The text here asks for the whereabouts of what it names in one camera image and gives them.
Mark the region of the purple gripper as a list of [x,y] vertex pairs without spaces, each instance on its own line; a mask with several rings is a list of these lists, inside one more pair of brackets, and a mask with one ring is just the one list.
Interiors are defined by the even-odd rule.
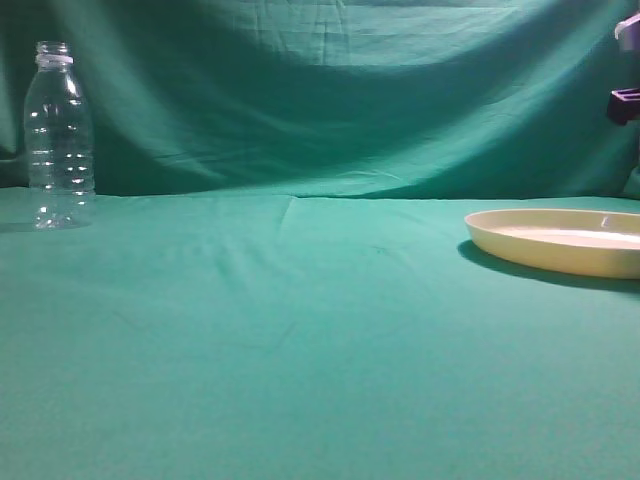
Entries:
[[[623,52],[639,52],[639,13],[619,22],[614,38]],[[639,88],[612,90],[607,105],[607,117],[616,125],[626,125],[639,117]]]

